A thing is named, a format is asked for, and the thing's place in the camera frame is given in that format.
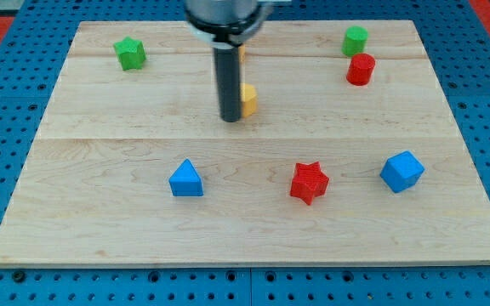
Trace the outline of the robot arm end silver black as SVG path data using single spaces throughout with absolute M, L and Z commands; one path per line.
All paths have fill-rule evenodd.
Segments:
M 276 6 L 290 0 L 185 0 L 191 33 L 213 48 L 239 47 L 253 37 Z

